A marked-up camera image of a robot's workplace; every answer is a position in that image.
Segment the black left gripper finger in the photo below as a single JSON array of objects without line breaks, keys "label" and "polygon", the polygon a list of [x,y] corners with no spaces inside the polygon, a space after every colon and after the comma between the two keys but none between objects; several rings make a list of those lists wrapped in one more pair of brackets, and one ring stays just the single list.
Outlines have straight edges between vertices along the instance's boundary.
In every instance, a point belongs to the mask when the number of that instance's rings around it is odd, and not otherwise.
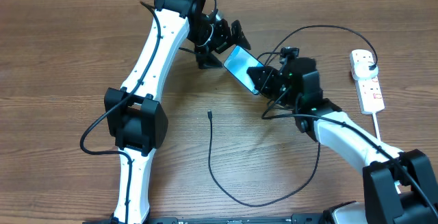
[{"label": "black left gripper finger", "polygon": [[238,20],[231,24],[232,43],[244,49],[251,50],[249,41],[246,39],[242,26]]},{"label": "black left gripper finger", "polygon": [[210,52],[197,52],[196,62],[199,69],[220,69],[222,68],[222,62]]}]

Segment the blue Galaxy smartphone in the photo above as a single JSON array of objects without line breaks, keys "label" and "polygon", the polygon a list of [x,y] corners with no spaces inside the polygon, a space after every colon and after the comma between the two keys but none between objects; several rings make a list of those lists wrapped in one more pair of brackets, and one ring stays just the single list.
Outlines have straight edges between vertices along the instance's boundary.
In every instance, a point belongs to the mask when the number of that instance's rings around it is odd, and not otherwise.
[{"label": "blue Galaxy smartphone", "polygon": [[259,91],[255,89],[255,84],[248,75],[247,70],[249,67],[260,66],[263,66],[263,64],[240,46],[236,46],[224,62],[226,70],[253,95],[258,95]]}]

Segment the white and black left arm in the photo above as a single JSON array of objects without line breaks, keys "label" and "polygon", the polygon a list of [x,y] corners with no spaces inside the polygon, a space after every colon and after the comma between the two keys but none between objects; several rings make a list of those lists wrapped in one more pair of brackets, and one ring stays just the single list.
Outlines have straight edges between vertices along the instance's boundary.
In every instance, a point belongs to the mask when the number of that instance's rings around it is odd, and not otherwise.
[{"label": "white and black left arm", "polygon": [[250,49],[240,22],[228,24],[217,9],[203,13],[205,2],[154,0],[151,30],[136,65],[119,89],[105,93],[109,133],[120,156],[118,205],[110,223],[147,222],[152,161],[168,129],[162,93],[183,41],[194,43],[200,69],[222,67],[216,56],[233,45]]}]

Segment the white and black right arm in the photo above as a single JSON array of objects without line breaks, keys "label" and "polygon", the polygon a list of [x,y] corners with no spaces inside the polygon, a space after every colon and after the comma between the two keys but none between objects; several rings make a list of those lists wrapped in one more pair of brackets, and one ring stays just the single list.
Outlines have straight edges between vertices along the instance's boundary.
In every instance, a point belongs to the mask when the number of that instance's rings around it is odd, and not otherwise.
[{"label": "white and black right arm", "polygon": [[315,60],[286,60],[280,70],[246,71],[263,96],[290,105],[296,126],[337,152],[363,178],[364,201],[324,211],[322,223],[436,223],[437,180],[428,157],[389,146],[356,125],[323,96]]}]

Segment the white charger plug adapter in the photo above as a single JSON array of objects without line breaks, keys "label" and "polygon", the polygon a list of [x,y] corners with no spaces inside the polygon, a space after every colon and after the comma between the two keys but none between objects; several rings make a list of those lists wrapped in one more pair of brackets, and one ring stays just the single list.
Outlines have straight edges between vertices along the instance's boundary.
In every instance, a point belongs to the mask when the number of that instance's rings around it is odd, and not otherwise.
[{"label": "white charger plug adapter", "polygon": [[351,72],[354,80],[372,79],[378,75],[378,67],[371,62],[353,62]]}]

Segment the white power strip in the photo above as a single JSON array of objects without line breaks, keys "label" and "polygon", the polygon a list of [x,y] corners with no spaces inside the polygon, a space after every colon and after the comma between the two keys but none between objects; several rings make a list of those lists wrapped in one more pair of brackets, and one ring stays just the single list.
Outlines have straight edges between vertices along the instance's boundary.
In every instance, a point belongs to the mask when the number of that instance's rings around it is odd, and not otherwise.
[{"label": "white power strip", "polygon": [[[374,64],[374,58],[370,51],[355,49],[350,53],[351,69],[353,62],[371,62]],[[355,80],[355,86],[362,114],[375,114],[385,108],[377,76],[372,79]]]}]

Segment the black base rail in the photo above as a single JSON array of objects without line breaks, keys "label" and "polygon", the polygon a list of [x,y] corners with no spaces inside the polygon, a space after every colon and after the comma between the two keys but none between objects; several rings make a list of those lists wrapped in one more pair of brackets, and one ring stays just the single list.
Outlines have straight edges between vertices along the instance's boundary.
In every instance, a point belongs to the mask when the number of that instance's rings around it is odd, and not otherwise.
[{"label": "black base rail", "polygon": [[332,224],[334,220],[323,213],[292,214],[291,216],[275,217],[231,217],[178,219],[176,217],[147,218],[145,224]]}]

